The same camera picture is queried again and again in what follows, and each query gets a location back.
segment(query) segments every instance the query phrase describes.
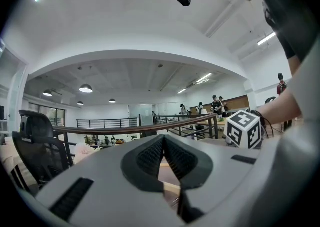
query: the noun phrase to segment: office chair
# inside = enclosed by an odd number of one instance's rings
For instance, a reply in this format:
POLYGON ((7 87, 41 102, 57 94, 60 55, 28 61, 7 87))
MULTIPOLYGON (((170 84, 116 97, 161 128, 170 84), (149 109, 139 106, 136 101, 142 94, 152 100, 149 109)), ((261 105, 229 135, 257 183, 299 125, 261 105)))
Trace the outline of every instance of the office chair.
POLYGON ((12 132, 16 150, 42 188, 46 183, 69 168, 66 148, 53 138, 53 127, 47 116, 20 110, 20 132, 12 132))

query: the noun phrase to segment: black railing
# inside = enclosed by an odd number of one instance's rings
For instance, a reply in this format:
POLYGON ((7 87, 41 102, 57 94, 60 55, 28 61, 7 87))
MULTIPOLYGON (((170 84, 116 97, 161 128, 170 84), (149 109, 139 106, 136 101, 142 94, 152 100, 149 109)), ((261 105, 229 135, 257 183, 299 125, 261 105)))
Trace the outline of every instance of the black railing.
POLYGON ((212 118, 209 118, 205 121, 194 122, 193 124, 188 124, 185 126, 179 126, 177 128, 168 128, 167 131, 179 135, 181 137, 193 137, 197 140, 201 139, 219 139, 218 133, 218 121, 216 114, 202 114, 202 115, 160 115, 156 117, 155 124, 167 124, 167 123, 178 123, 180 121, 185 121, 187 119, 195 119, 203 116, 211 115, 212 118))
POLYGON ((77 143, 69 142, 68 133, 79 134, 79 135, 128 135, 128 134, 141 134, 141 133, 152 133, 161 130, 167 130, 176 135, 182 137, 194 137, 199 139, 219 139, 218 134, 218 122, 217 114, 207 114, 207 115, 180 115, 177 116, 157 116, 157 120, 161 120, 161 124, 148 125, 148 126, 130 126, 123 128, 76 128, 76 127, 64 127, 64 126, 53 126, 54 136, 58 138, 59 135, 63 135, 65 144, 66 154, 68 156, 69 164, 73 165, 72 157, 75 155, 71 153, 70 146, 76 146, 77 143), (203 126, 201 130, 195 130, 194 128, 189 128, 187 126, 203 126))
POLYGON ((123 129, 138 127, 139 118, 119 119, 77 119, 76 125, 79 129, 123 129))

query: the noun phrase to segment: black shirt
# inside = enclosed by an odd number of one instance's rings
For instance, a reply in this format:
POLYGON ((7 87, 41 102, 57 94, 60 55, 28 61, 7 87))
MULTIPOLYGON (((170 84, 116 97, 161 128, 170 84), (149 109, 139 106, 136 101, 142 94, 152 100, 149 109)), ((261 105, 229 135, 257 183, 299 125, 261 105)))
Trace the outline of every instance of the black shirt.
POLYGON ((216 111, 216 107, 220 107, 221 106, 221 104, 220 104, 220 101, 216 101, 216 102, 213 102, 213 103, 211 103, 211 107, 213 107, 213 110, 215 111, 215 112, 220 112, 220 110, 219 111, 216 111))
POLYGON ((318 0, 264 0, 265 19, 288 59, 308 55, 320 30, 319 9, 318 0))

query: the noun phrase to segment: mesh chair back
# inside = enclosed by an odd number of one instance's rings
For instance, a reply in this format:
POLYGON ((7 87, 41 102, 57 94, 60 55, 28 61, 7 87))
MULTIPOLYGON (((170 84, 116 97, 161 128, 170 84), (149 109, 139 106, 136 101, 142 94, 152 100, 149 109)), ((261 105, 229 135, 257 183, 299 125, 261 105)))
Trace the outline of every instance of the mesh chair back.
POLYGON ((65 146, 59 140, 50 137, 22 139, 18 132, 12 132, 12 138, 23 163, 39 185, 69 168, 65 146))

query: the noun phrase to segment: white cube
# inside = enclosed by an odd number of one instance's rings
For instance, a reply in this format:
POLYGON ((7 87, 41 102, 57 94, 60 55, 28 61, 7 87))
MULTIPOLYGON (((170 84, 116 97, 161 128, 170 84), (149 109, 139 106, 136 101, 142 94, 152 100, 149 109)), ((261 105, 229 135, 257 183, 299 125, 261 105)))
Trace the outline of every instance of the white cube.
POLYGON ((239 110, 226 120, 224 135, 237 147, 254 149, 262 140, 260 118, 239 110))

